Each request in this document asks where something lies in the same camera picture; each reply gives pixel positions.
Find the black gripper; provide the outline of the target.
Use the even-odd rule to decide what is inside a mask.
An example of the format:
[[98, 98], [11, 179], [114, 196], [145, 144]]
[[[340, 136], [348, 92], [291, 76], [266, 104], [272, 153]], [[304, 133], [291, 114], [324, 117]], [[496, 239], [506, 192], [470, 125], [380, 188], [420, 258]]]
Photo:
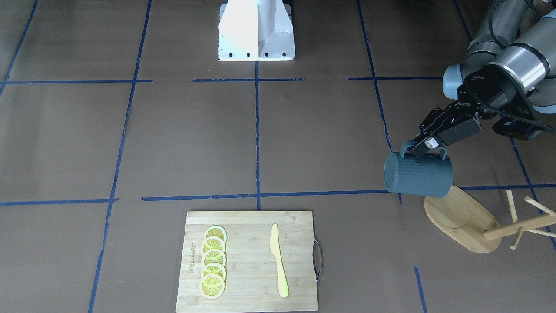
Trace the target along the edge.
[[421, 158], [439, 145], [452, 145], [483, 130], [478, 108], [470, 103], [455, 101], [446, 108], [435, 108], [419, 126], [419, 136], [413, 139], [410, 153]]

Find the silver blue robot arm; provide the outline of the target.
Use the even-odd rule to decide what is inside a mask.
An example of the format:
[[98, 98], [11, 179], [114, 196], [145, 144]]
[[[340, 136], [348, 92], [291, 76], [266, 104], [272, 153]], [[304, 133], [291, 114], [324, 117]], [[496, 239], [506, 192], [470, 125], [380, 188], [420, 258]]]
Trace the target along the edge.
[[529, 141], [555, 127], [536, 113], [554, 113], [554, 103], [542, 103], [538, 86], [555, 98], [555, 11], [540, 16], [532, 0], [491, 0], [465, 61], [443, 74], [443, 93], [453, 102], [434, 108], [419, 126], [419, 134], [403, 143], [401, 153], [421, 158], [444, 150], [482, 131], [481, 119], [500, 119], [499, 135]]

